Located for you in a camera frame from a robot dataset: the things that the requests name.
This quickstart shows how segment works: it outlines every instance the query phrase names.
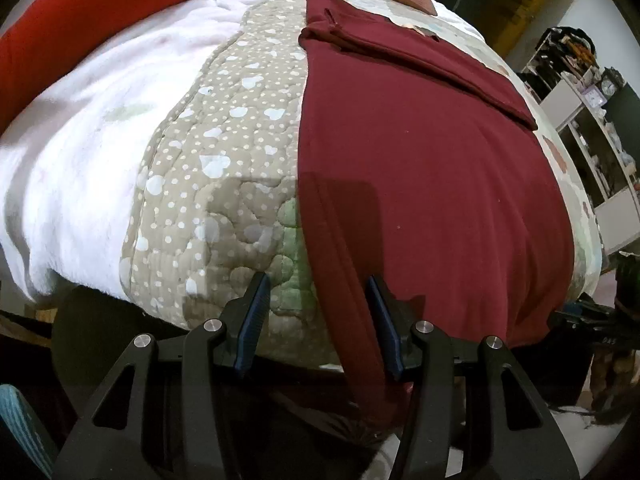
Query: blue fabric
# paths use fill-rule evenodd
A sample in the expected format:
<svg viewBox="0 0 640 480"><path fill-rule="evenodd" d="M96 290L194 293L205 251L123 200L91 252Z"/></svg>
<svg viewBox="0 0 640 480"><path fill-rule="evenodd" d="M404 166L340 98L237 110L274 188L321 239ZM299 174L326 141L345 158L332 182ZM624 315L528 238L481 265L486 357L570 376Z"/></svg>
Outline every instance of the blue fabric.
<svg viewBox="0 0 640 480"><path fill-rule="evenodd" d="M51 478L58 449L20 391L0 385L0 417L27 456Z"/></svg>
<svg viewBox="0 0 640 480"><path fill-rule="evenodd" d="M582 306L580 305L580 303L565 303L562 306L562 312L572 314L573 316L581 316Z"/></svg>

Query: quilted blanket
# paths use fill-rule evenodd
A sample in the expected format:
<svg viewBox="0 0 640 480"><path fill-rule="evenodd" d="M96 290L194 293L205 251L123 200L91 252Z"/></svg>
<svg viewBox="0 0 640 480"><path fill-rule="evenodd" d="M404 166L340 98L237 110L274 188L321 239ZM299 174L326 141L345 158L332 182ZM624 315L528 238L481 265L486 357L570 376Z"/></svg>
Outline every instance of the quilted blanket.
<svg viewBox="0 0 640 480"><path fill-rule="evenodd" d="M389 0L347 1L428 28L512 80L539 125L536 137L572 221L568 298L592 292L600 270L593 212L558 135L513 72L481 40L442 20ZM317 367L338 359L314 295L296 203L304 13L305 0L267 0L249 10L242 31L207 59L156 129L140 163L120 279L146 312L191 328L217 316L264 270L274 289L258 353Z"/></svg>

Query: metal pin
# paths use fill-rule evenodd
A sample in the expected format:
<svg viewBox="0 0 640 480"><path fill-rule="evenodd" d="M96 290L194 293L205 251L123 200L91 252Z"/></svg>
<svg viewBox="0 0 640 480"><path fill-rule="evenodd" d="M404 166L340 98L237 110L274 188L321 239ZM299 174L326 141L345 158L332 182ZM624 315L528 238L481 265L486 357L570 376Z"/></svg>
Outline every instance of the metal pin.
<svg viewBox="0 0 640 480"><path fill-rule="evenodd" d="M428 321L418 321L415 324L415 329L423 334L429 334L433 332L433 324Z"/></svg>
<svg viewBox="0 0 640 480"><path fill-rule="evenodd" d="M486 344L489 348L497 350L498 348L502 348L502 339L497 335L491 335L486 339Z"/></svg>
<svg viewBox="0 0 640 480"><path fill-rule="evenodd" d="M137 335L133 340L133 344L138 348L144 348L145 346L148 346L149 343L151 343L151 336L149 334Z"/></svg>
<svg viewBox="0 0 640 480"><path fill-rule="evenodd" d="M204 330L207 332L217 332L222 328L222 321L219 319L209 319L204 322Z"/></svg>

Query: red blanket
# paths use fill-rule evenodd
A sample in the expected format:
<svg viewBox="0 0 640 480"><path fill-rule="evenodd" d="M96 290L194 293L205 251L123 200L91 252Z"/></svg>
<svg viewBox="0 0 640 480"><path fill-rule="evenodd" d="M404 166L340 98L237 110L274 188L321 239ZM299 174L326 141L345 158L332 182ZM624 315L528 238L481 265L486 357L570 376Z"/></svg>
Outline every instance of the red blanket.
<svg viewBox="0 0 640 480"><path fill-rule="evenodd" d="M0 134L103 41L185 0L36 0L0 38Z"/></svg>
<svg viewBox="0 0 640 480"><path fill-rule="evenodd" d="M356 400L389 424L405 399L385 387L365 279L450 336L533 343L568 290L572 229L508 79L342 0L306 11L302 228Z"/></svg>

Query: folded maroon fabric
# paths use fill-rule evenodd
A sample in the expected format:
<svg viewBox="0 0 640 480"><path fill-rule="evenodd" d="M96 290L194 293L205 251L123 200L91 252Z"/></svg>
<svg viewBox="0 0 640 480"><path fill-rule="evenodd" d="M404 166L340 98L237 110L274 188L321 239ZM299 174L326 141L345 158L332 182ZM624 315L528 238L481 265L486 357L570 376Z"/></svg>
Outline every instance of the folded maroon fabric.
<svg viewBox="0 0 640 480"><path fill-rule="evenodd" d="M574 266L570 221L526 103L437 37L307 0L299 200L309 261L356 400L392 424L364 298L371 274L447 334L533 343Z"/></svg>

